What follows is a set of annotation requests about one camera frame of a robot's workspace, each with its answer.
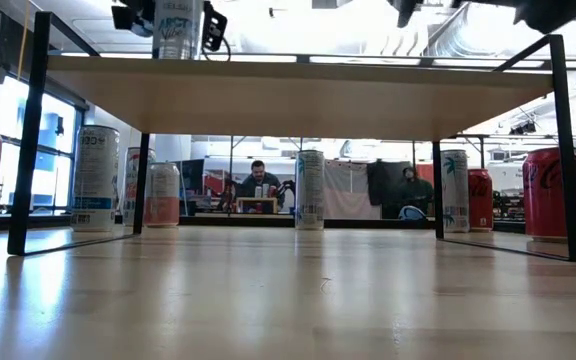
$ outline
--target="white cylinder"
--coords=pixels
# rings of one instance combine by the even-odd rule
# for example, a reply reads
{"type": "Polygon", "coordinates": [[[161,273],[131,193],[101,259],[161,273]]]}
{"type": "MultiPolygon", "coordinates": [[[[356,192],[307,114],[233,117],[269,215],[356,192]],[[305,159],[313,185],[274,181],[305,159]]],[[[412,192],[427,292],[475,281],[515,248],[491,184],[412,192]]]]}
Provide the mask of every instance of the white cylinder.
{"type": "Polygon", "coordinates": [[[174,163],[152,163],[147,174],[146,215],[149,227],[179,224],[179,169],[174,163]]]}
{"type": "Polygon", "coordinates": [[[157,0],[155,6],[155,53],[160,59],[196,58],[203,1],[157,0]]]}
{"type": "Polygon", "coordinates": [[[468,232],[468,156],[465,150],[441,152],[444,230],[468,232]]]}
{"type": "MultiPolygon", "coordinates": [[[[124,225],[132,226],[135,221],[135,204],[137,202],[137,174],[139,173],[138,147],[130,147],[126,151],[126,179],[124,181],[123,222],[124,225]]],[[[155,162],[155,150],[148,149],[148,166],[155,162]]]]}
{"type": "Polygon", "coordinates": [[[324,153],[316,150],[300,151],[295,164],[297,166],[295,228],[323,230],[324,153]]]}
{"type": "Polygon", "coordinates": [[[118,201],[119,131],[83,125],[77,141],[71,226],[75,231],[110,231],[118,201]]]}

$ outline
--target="man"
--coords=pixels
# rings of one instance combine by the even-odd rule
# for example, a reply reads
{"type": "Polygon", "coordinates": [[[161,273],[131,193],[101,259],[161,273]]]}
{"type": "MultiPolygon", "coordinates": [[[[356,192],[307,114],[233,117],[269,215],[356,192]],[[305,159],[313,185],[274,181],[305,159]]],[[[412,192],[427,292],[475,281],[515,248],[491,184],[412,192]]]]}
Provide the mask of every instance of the man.
{"type": "Polygon", "coordinates": [[[402,206],[412,205],[428,213],[428,205],[432,200],[434,191],[432,185],[426,180],[417,177],[417,172],[411,167],[403,170],[404,180],[397,187],[397,195],[402,206]]]}
{"type": "MultiPolygon", "coordinates": [[[[252,173],[241,183],[238,188],[238,197],[255,197],[255,188],[263,184],[268,184],[268,187],[275,186],[279,189],[281,183],[277,177],[269,172],[266,172],[266,165],[261,160],[255,160],[250,166],[252,173]]],[[[277,198],[277,206],[281,209],[284,205],[285,196],[282,194],[277,198]]]]}

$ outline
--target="silver can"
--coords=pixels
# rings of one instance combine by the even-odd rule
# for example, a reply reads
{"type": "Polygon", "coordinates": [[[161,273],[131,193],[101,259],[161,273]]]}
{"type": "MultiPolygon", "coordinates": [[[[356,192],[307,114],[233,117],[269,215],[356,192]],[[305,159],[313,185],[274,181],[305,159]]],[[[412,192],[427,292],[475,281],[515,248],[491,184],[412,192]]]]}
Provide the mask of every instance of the silver can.
{"type": "MultiPolygon", "coordinates": [[[[126,151],[126,178],[124,181],[123,222],[132,226],[135,221],[135,204],[137,202],[137,174],[139,172],[138,147],[130,147],[126,151]]],[[[148,149],[148,164],[155,162],[155,150],[148,149]]]]}
{"type": "Polygon", "coordinates": [[[119,132],[83,125],[77,141],[71,226],[75,231],[110,231],[118,201],[119,132]]]}
{"type": "Polygon", "coordinates": [[[146,226],[179,224],[179,190],[179,169],[175,163],[150,164],[146,181],[146,226]]]}
{"type": "Polygon", "coordinates": [[[295,165],[297,167],[295,228],[323,230],[324,154],[316,150],[300,151],[295,165]]]}
{"type": "Polygon", "coordinates": [[[444,230],[468,232],[468,156],[465,150],[441,152],[441,182],[444,230]]]}

